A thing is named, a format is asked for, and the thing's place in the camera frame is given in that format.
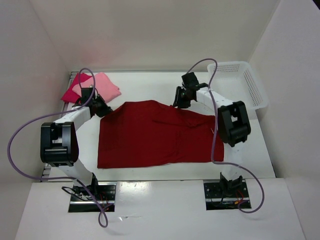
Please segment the light pink t shirt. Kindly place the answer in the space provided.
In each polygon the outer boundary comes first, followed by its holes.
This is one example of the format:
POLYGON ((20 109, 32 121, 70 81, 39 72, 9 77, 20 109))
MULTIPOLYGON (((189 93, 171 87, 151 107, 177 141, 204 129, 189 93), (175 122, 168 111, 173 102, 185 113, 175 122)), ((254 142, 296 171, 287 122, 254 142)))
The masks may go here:
MULTIPOLYGON (((99 72, 95 74, 94 77, 95 77, 95 89, 106 103, 111 102, 113 99, 119 97, 122 94, 120 92, 120 88, 115 84, 113 84, 105 73, 99 72)), ((94 81, 93 81, 93 77, 91 76, 85 81, 81 82, 81 87, 88 88, 90 86, 93 86, 93 84, 94 84, 94 81)), ((72 87, 72 91, 78 94, 79 96, 82 96, 79 83, 72 87)))

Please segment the magenta t shirt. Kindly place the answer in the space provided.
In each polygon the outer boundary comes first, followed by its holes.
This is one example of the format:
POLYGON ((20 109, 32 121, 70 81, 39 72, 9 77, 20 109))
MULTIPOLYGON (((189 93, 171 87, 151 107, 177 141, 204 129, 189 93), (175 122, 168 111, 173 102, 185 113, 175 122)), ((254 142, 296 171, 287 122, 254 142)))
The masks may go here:
POLYGON ((85 82, 90 78, 91 77, 85 73, 81 73, 81 74, 77 73, 72 83, 70 84, 69 88, 61 97, 61 100, 65 103, 75 103, 81 97, 81 95, 74 92, 73 87, 79 84, 79 80, 80 80, 80 83, 82 84, 83 82, 85 82))

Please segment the dark red t shirt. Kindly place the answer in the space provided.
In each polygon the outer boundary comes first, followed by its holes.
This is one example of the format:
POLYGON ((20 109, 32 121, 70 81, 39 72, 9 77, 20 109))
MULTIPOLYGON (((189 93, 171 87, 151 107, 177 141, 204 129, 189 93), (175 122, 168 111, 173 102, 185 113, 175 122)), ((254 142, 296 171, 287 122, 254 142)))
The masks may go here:
POLYGON ((155 100, 125 102, 100 120, 97 167, 145 168, 224 160, 215 117, 155 100))

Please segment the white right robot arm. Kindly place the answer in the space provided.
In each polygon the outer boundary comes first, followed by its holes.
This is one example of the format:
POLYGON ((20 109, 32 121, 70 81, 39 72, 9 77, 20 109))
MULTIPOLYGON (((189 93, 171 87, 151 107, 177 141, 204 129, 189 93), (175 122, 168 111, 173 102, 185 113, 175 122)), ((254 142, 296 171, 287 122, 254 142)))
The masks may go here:
POLYGON ((225 98, 210 88, 199 83, 195 86, 178 86, 175 92, 173 106, 186 109, 195 100, 214 111, 215 121, 213 129, 213 143, 211 161, 215 165, 223 166, 219 179, 219 191, 225 197, 232 196, 241 186, 243 177, 239 169, 242 166, 242 152, 244 143, 251 133, 251 125, 245 103, 225 98), (218 161, 213 155, 216 152, 217 137, 223 142, 227 153, 227 161, 218 161))

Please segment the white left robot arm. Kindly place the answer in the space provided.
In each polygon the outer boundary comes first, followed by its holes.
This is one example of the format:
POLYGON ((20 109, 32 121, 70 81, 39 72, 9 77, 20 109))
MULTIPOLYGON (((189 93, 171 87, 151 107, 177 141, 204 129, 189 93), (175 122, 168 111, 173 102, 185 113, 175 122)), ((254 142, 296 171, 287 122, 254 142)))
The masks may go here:
POLYGON ((77 130, 93 116, 100 118, 112 113, 103 98, 94 97, 87 106, 76 105, 72 112, 54 122, 45 122, 40 130, 40 158, 43 163, 60 169, 71 177, 75 192, 94 200, 100 194, 97 177, 79 158, 77 130))

